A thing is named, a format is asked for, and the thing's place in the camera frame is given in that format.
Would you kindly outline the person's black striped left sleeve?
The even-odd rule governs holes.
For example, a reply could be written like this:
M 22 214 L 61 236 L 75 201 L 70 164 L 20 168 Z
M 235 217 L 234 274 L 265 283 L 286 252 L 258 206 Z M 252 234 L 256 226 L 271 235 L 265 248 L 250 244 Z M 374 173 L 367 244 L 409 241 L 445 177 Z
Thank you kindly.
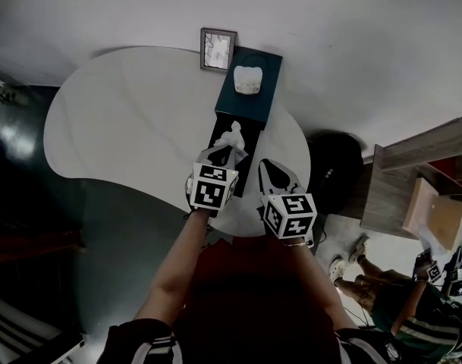
M 170 327 L 143 318 L 111 326 L 97 364 L 183 364 L 183 360 Z

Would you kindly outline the dark teal drawer box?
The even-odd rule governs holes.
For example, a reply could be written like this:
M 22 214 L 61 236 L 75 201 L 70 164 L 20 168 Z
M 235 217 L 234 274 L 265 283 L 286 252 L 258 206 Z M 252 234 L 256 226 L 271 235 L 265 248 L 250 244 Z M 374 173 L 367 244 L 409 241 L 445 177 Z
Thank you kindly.
M 247 156 L 236 164 L 239 180 L 234 195 L 238 197 L 244 194 L 259 135 L 269 118 L 281 62 L 280 55 L 238 46 L 215 106 L 217 119 L 209 146 L 230 131 L 235 121 L 244 138 Z

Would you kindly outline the person's black striped right sleeve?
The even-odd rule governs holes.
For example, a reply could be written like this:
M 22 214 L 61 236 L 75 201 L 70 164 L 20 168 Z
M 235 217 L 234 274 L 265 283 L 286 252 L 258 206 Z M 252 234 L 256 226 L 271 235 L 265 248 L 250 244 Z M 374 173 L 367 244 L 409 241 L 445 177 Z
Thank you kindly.
M 390 334 L 342 328 L 335 332 L 340 364 L 398 364 L 401 355 Z

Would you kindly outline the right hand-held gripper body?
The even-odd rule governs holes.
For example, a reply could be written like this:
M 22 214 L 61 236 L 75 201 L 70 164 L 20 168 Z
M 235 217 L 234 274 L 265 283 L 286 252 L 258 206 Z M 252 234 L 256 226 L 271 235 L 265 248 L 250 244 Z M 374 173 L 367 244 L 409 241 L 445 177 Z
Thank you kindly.
M 264 158 L 258 165 L 259 210 L 268 233 L 279 240 L 303 238 L 313 246 L 313 225 L 317 217 L 311 193 L 300 184 L 297 175 L 279 162 Z

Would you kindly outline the black backpack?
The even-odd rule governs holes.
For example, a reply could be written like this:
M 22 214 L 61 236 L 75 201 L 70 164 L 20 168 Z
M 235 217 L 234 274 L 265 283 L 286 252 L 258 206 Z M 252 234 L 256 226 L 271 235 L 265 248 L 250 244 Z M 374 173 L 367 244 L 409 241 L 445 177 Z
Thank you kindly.
M 307 141 L 310 153 L 310 181 L 322 214 L 338 214 L 363 175 L 362 149 L 358 140 L 344 132 L 322 130 Z

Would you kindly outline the person's right forearm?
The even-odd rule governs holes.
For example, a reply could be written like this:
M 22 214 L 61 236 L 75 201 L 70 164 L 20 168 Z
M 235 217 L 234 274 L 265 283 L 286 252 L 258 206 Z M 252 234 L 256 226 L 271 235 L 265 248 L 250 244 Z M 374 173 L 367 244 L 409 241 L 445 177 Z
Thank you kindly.
M 304 239 L 284 240 L 283 245 L 303 292 L 301 301 L 291 310 L 296 314 L 295 319 L 304 325 L 315 323 L 317 329 L 328 331 L 358 328 L 345 311 L 334 284 Z

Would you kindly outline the person's red top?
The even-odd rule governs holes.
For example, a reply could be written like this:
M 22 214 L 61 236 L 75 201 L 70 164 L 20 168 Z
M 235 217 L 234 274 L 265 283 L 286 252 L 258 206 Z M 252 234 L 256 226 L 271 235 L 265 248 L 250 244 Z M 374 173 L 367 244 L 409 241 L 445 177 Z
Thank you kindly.
M 218 240 L 199 254 L 172 328 L 183 364 L 341 364 L 332 320 L 274 237 Z

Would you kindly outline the grey wooden shelf cabinet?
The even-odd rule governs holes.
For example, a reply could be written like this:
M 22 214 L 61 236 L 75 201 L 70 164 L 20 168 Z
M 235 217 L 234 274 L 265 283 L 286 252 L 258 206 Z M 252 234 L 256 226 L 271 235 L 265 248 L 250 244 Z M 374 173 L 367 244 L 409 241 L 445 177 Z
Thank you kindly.
M 403 228 L 416 179 L 462 202 L 462 117 L 389 146 L 375 146 L 362 228 L 413 238 Z

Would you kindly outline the person's left forearm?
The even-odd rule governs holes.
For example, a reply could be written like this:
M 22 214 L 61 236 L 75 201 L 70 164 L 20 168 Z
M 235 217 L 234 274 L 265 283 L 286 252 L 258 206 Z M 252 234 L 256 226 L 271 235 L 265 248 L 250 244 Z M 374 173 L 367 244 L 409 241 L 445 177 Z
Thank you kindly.
M 190 213 L 178 238 L 160 264 L 147 298 L 135 319 L 155 319 L 173 325 L 185 305 L 197 261 L 206 239 L 210 211 Z

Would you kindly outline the person's black striped sleeve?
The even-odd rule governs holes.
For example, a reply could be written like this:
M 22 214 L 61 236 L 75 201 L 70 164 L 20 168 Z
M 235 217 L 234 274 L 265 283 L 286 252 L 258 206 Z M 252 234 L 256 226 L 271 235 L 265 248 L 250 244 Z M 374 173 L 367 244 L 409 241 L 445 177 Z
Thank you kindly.
M 398 364 L 401 355 L 390 334 L 342 328 L 335 332 L 340 364 Z
M 183 364 L 183 360 L 170 327 L 143 318 L 111 326 L 97 364 Z

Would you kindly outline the white tooth-shaped container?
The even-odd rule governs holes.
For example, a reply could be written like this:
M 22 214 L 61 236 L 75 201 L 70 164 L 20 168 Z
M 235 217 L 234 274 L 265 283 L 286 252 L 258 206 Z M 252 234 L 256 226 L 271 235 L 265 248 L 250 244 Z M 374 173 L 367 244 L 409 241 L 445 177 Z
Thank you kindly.
M 238 94 L 251 96 L 259 93 L 262 83 L 262 68 L 236 66 L 234 68 L 234 90 Z

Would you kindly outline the dark wooden cabinet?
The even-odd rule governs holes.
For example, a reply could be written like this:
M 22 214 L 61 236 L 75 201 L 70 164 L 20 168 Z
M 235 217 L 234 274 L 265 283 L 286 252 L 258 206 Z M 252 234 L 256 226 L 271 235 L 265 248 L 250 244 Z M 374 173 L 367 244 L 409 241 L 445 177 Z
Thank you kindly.
M 36 178 L 0 159 L 0 294 L 66 291 L 81 250 L 81 223 Z

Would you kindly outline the white table with fluted legs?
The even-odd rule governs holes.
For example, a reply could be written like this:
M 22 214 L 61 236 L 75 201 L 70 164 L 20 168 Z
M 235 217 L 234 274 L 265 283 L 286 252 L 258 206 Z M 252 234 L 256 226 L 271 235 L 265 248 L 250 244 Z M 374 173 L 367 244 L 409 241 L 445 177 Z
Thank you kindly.
M 47 162 L 66 178 L 104 180 L 190 209 L 185 183 L 208 148 L 215 106 L 227 74 L 199 67 L 198 54 L 166 47 L 121 49 L 75 71 L 49 108 Z M 295 119 L 278 101 L 277 85 L 242 197 L 233 195 L 213 227 L 239 237 L 262 235 L 258 165 L 264 158 L 310 181 L 310 154 Z

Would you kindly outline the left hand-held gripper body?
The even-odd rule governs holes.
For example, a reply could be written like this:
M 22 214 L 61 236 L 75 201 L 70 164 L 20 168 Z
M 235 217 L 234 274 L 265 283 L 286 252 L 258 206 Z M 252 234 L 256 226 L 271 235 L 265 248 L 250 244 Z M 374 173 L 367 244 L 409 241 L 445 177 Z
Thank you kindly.
M 232 146 L 214 146 L 203 150 L 185 183 L 191 211 L 208 209 L 211 218 L 224 209 L 234 195 L 239 178 L 236 152 Z

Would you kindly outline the white tissue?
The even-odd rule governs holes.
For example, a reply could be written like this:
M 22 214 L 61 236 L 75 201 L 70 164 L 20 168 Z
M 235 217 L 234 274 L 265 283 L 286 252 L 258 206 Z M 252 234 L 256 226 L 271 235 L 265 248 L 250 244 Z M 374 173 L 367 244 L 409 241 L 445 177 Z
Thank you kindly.
M 245 142 L 241 134 L 241 125 L 238 121 L 231 123 L 231 130 L 225 131 L 212 145 L 212 147 L 230 146 L 235 151 L 235 164 L 239 164 L 248 154 L 245 151 Z

